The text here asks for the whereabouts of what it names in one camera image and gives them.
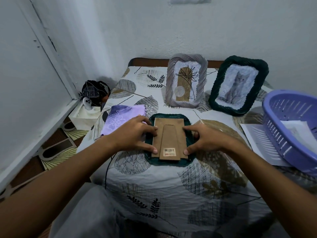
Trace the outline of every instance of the dark green woven frame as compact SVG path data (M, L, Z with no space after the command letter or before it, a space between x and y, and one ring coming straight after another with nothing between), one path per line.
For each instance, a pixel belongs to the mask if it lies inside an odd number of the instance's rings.
M247 94L246 100L242 108L235 110L231 107L225 107L216 103L216 98L219 95L219 89L221 84L224 81L224 76L226 74L227 69L231 64L237 64L240 66L251 66L259 71L258 75L254 80L254 85L251 88L250 92ZM268 65L265 61L261 59L249 59L242 58L238 56L230 56L228 57L220 66L216 81L212 87L211 94L209 96L209 104L213 110L224 112L226 114L232 116L241 116L246 114L250 108L252 107L254 101L256 100L259 91L264 83L266 76L268 75Z
M191 125L189 119L182 114L154 114L150 118L152 126L154 126L155 118L184 119L185 126ZM187 130L185 131L185 135L186 135L186 144L188 147L194 143L194 137L192 135L192 132ZM151 145L153 144L153 135L151 133L146 134L145 143L151 144ZM160 160L158 157L152 157L152 153L148 151L144 151L144 154L145 154L145 158L147 159L147 161L149 161L150 164L171 165L171 166L179 166L179 167L185 167L189 165L196 157L194 154L191 154L191 155L188 155L188 159L180 159L180 161L172 161L172 160Z

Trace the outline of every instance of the purple plastic basket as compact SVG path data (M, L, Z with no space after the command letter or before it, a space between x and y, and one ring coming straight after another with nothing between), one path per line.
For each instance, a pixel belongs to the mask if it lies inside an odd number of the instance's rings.
M307 121L317 139L317 98L291 90L267 94L262 107L263 126L277 152L294 167L317 177L317 154L302 145L281 121Z

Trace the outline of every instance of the paper sheet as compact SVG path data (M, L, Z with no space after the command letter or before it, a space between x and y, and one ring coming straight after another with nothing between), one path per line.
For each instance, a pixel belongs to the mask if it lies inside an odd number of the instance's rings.
M272 165L288 166L289 164L276 151L267 137L262 124L240 124L253 151Z
M306 121L291 120L281 121L291 131L292 135L309 150L317 154L317 140L311 133Z

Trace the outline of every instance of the bag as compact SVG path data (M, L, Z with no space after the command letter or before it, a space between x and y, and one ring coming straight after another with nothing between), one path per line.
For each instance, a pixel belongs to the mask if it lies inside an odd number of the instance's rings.
M79 93L81 100L87 97L91 100L91 106L100 107L102 103L102 99L106 96L110 95L110 88L103 81L93 81L88 80L85 82L84 86L82 86L81 93Z

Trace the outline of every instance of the cat picture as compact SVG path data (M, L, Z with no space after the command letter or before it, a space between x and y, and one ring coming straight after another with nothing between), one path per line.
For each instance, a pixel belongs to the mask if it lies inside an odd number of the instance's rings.
M241 98L243 85L249 76L250 74L242 75L240 72L238 72L230 90L225 94L224 97L219 97L219 99L226 103L235 104Z

